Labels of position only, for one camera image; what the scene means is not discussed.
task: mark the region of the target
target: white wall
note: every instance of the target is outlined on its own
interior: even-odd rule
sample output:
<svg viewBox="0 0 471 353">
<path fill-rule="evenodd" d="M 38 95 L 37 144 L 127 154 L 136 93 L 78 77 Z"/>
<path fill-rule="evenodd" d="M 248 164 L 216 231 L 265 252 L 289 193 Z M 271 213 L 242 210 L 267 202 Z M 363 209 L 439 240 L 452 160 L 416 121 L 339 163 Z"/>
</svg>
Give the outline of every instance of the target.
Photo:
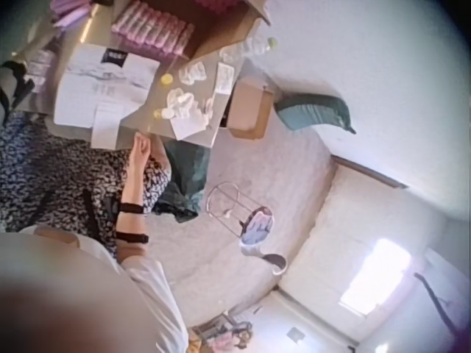
<svg viewBox="0 0 471 353">
<path fill-rule="evenodd" d="M 322 320 L 360 342 L 389 317 L 416 282 L 405 277 L 390 300 L 367 318 L 338 303 L 376 242 L 387 238 L 414 257 L 442 234 L 446 216 L 416 196 L 339 166 L 316 226 L 280 287 Z"/>
<path fill-rule="evenodd" d="M 461 296 L 453 283 L 437 268 L 429 266 L 422 273 L 435 294 L 449 302 L 444 309 L 452 322 L 463 329 L 469 318 L 469 299 Z M 448 352 L 453 336 L 439 317 L 423 285 L 416 283 L 411 295 L 392 317 L 358 347 L 358 353 L 373 353 L 381 344 L 389 345 L 388 353 Z"/>
<path fill-rule="evenodd" d="M 255 308 L 262 306 L 255 315 Z M 235 317 L 236 321 L 250 321 L 254 336 L 245 353 L 348 353 L 347 344 L 333 340 L 316 329 L 314 324 L 297 312 L 279 293 L 271 292 L 254 307 Z M 295 344 L 286 334 L 292 327 L 305 334 Z"/>
<path fill-rule="evenodd" d="M 351 135 L 316 130 L 333 154 L 469 215 L 469 52 L 426 0 L 269 0 L 279 42 L 256 58 L 284 90 L 340 95 Z"/>
<path fill-rule="evenodd" d="M 470 223 L 450 219 L 442 239 L 433 247 L 446 261 L 470 278 Z"/>
</svg>

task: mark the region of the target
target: cable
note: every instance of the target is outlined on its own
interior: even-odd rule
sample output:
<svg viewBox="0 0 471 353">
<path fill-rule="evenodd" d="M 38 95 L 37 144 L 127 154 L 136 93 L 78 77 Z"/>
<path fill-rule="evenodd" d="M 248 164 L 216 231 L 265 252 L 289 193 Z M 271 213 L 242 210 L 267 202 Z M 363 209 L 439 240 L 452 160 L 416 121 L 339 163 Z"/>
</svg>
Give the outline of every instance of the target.
<svg viewBox="0 0 471 353">
<path fill-rule="evenodd" d="M 432 288 L 428 284 L 427 280 L 424 278 L 423 275 L 418 274 L 417 272 L 414 273 L 414 277 L 416 277 L 422 284 L 424 285 L 428 295 L 432 299 L 433 305 L 435 306 L 436 310 L 439 312 L 440 318 L 443 320 L 447 328 L 450 332 L 457 338 L 459 336 L 458 329 L 456 329 L 454 323 L 448 317 L 447 313 L 443 310 L 442 305 L 440 304 L 439 299 L 436 297 L 435 293 L 433 292 Z"/>
</svg>

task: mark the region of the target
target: person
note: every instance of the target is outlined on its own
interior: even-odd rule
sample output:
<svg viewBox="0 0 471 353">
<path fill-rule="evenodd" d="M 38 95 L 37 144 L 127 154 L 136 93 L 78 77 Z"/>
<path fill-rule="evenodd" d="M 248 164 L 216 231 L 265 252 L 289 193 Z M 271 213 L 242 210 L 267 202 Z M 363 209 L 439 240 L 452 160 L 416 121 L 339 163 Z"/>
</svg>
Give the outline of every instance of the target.
<svg viewBox="0 0 471 353">
<path fill-rule="evenodd" d="M 129 155 L 126 179 L 121 195 L 121 209 L 116 221 L 116 259 L 97 240 L 66 232 L 45 224 L 37 224 L 21 233 L 39 235 L 67 243 L 93 255 L 117 273 L 130 277 L 138 286 L 142 297 L 155 317 L 158 352 L 180 353 L 188 347 L 188 333 L 162 265 L 152 259 L 147 249 L 147 231 L 144 218 L 144 172 L 152 150 L 151 140 L 136 132 Z M 165 151 L 157 146 L 154 157 L 169 168 Z"/>
<path fill-rule="evenodd" d="M 0 229 L 34 224 L 85 235 L 116 258 L 116 216 L 131 150 L 92 149 L 49 133 L 51 118 L 12 113 L 0 134 Z M 150 213 L 171 178 L 160 139 L 152 138 L 143 179 Z"/>
<path fill-rule="evenodd" d="M 179 308 L 147 254 L 145 215 L 170 178 L 156 137 L 136 132 L 130 150 L 91 149 L 49 134 L 44 117 L 13 113 L 0 135 L 0 229 L 76 246 L 129 277 L 155 317 L 157 350 L 184 352 Z"/>
</svg>

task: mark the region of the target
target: yellow cap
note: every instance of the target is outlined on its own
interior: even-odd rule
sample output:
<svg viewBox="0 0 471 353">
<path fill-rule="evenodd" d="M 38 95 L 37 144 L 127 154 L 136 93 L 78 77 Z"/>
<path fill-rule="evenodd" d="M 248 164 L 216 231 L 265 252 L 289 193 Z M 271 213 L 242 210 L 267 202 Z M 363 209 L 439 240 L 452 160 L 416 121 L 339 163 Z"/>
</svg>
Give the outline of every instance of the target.
<svg viewBox="0 0 471 353">
<path fill-rule="evenodd" d="M 154 110 L 154 118 L 156 118 L 156 119 L 161 119 L 162 118 L 162 110 L 161 109 Z"/>
<path fill-rule="evenodd" d="M 268 38 L 268 45 L 270 46 L 270 49 L 274 49 L 278 46 L 278 41 L 276 38 L 270 37 Z"/>
<path fill-rule="evenodd" d="M 165 74 L 160 78 L 162 85 L 170 85 L 174 81 L 174 77 L 171 74 Z"/>
</svg>

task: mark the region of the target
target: hand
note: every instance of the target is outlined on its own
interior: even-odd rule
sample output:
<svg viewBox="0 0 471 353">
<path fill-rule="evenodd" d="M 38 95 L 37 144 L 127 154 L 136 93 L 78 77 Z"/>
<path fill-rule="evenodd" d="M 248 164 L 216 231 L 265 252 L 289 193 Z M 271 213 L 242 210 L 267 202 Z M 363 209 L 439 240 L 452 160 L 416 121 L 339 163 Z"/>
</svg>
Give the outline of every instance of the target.
<svg viewBox="0 0 471 353">
<path fill-rule="evenodd" d="M 151 150 L 150 139 L 136 132 L 134 135 L 134 146 L 130 153 L 128 172 L 131 175 L 143 174 L 146 167 L 147 160 L 149 159 Z"/>
</svg>

